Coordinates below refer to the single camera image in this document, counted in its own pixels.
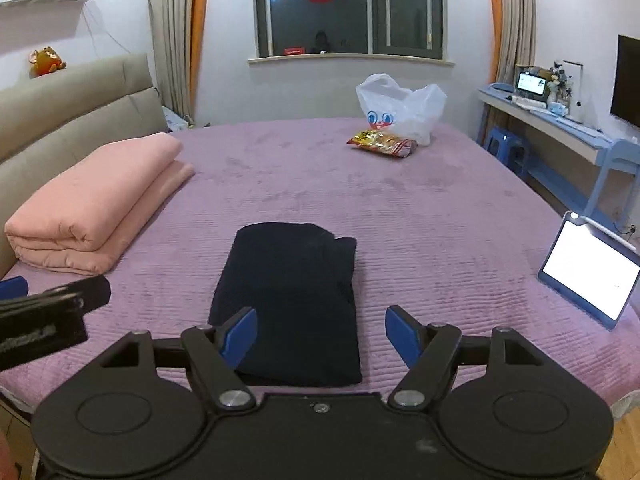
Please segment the dark navy striped garment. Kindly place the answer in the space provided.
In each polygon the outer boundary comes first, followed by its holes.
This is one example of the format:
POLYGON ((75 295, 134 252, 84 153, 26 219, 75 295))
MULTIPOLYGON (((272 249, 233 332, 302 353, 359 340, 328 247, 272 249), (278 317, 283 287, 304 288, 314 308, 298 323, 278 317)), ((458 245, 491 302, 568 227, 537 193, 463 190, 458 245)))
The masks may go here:
POLYGON ((338 388, 361 382, 357 242, 311 223, 264 222, 235 234, 208 322, 257 314, 257 337, 236 369, 251 386, 338 388))

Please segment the folded pink blanket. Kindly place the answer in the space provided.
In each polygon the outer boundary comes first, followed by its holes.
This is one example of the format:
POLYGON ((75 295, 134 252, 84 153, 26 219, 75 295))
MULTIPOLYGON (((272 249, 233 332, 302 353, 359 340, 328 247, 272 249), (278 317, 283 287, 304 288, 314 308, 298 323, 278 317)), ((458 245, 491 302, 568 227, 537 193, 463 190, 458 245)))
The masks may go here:
POLYGON ((18 260, 55 272, 111 270, 194 175, 168 133, 105 144, 32 194, 4 225, 18 260))

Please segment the purple quilted bed cover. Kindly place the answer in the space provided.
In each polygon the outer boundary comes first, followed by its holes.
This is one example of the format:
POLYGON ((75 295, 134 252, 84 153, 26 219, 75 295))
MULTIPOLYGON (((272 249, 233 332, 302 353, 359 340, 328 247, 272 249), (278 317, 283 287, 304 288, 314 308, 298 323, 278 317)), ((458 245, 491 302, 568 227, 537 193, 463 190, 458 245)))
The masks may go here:
POLYGON ((357 150, 359 119, 252 122, 183 133, 195 174, 108 277, 112 300, 80 346, 4 372, 1 389, 36 406, 130 330, 171 337, 205 322, 238 229, 313 223, 357 242, 362 390, 386 392, 405 365, 387 341, 398 304, 423 323, 470 335, 510 326, 615 403, 639 388, 639 319, 607 330, 537 273, 560 216, 458 130, 397 160, 357 150))

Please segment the beige padded headboard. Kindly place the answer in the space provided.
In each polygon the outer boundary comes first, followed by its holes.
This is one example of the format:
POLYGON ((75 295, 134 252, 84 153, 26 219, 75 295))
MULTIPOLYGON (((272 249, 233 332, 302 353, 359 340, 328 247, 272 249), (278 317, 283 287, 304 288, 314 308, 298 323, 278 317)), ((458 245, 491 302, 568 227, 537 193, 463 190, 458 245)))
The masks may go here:
POLYGON ((105 144, 168 133, 143 55, 37 77, 1 93, 1 271, 18 260, 4 225, 38 188, 105 144))

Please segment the yellow red snack packet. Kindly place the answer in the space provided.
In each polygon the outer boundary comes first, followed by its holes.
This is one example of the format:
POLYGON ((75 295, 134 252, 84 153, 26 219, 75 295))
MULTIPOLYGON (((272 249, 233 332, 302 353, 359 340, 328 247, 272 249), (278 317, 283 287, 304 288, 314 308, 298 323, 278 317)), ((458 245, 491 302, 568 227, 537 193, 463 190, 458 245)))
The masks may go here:
POLYGON ((360 150, 395 158, 407 158, 418 146, 416 141, 395 136, 385 130, 360 131, 352 136, 346 144, 360 148, 360 150))

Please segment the tablet with blue case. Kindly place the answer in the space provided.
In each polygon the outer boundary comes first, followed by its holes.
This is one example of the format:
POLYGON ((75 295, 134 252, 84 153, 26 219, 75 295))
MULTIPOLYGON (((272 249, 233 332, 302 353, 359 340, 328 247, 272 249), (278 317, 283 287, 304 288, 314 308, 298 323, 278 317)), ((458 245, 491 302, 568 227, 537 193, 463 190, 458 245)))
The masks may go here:
POLYGON ((612 330, 638 284, 639 254, 602 224, 569 211, 537 278, 612 330))

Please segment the blue plastic stool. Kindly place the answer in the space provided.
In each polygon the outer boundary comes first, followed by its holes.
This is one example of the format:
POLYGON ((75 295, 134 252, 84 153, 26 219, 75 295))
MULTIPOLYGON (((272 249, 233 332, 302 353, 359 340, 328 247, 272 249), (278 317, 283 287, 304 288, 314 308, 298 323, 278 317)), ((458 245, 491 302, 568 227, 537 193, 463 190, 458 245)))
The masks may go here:
POLYGON ((526 179, 532 151, 525 138, 494 127, 487 133, 483 148, 519 178, 526 179))

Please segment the orange plush toy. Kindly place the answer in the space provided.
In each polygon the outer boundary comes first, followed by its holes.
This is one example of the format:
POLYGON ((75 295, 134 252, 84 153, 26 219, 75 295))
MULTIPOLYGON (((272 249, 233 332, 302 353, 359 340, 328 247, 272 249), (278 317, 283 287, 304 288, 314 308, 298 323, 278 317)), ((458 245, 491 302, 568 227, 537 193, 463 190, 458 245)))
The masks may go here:
POLYGON ((52 47, 33 50, 28 57, 28 62, 30 64, 29 73, 33 77, 52 74, 58 70, 64 70, 66 67, 66 63, 52 47))

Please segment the small screen device on desk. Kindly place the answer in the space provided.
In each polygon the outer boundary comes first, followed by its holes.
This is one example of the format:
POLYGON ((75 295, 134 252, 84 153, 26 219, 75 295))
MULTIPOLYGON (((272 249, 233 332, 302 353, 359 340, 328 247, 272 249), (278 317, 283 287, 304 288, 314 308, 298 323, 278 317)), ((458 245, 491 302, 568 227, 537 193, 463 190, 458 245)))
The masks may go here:
POLYGON ((545 103, 548 96, 548 79, 530 70, 521 70, 515 78, 514 94, 518 98, 545 103))

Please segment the flower decoration on desk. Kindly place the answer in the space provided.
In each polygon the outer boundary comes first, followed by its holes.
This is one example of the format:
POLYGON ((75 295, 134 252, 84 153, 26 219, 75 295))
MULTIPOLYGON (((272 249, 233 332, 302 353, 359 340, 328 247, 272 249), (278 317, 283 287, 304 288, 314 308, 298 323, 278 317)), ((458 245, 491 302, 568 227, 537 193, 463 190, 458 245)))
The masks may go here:
POLYGON ((551 107, 553 103, 560 103, 568 110, 573 95, 572 78, 567 75, 562 61, 554 61, 549 72, 547 105, 551 107))

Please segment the black television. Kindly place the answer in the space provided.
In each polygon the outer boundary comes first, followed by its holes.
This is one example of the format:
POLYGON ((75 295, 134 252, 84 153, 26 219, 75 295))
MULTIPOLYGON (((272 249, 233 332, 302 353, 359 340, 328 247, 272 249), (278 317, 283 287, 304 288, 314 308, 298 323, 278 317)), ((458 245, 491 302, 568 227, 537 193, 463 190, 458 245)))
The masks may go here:
POLYGON ((640 40, 620 35, 610 113, 640 127, 640 40))

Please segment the beige orange curtain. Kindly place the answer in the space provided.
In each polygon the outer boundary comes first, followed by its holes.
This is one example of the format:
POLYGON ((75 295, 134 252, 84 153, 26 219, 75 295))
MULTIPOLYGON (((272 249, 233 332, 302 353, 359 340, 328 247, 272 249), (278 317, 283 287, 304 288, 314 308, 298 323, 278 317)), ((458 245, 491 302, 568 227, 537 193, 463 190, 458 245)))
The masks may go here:
POLYGON ((160 98, 193 124, 207 0, 148 1, 160 98))
POLYGON ((494 41, 490 82, 512 82, 518 66, 532 66, 536 50, 536 0, 490 0, 494 41))

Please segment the right beige orange curtain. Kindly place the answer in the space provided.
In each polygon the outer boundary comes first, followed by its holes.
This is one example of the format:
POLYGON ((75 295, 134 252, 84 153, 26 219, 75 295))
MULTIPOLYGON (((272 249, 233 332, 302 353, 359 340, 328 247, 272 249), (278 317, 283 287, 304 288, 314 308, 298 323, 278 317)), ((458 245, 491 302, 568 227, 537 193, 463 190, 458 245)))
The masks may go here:
POLYGON ((536 50, 536 0, 490 0, 494 41, 490 82, 512 82, 518 66, 532 66, 536 50))

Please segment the blue white wall desk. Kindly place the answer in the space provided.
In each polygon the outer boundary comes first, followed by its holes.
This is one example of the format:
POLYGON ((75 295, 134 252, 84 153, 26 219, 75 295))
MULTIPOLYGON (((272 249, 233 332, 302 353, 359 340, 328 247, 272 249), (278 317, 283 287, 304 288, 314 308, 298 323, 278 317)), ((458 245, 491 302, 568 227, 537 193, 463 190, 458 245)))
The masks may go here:
POLYGON ((525 182, 534 190, 620 235, 639 233, 632 216, 639 198, 637 142, 585 132, 540 108, 519 107, 507 84, 488 84, 478 98, 484 104, 478 144, 484 145, 494 127, 525 138, 532 151, 525 182))

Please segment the window with dark frame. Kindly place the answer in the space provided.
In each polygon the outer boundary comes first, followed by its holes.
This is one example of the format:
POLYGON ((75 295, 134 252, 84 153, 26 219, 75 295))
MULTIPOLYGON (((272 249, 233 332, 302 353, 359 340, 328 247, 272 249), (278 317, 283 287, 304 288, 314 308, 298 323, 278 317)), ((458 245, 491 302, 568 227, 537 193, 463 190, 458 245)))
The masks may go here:
POLYGON ((380 54, 441 60, 444 0, 255 0, 258 55, 380 54))

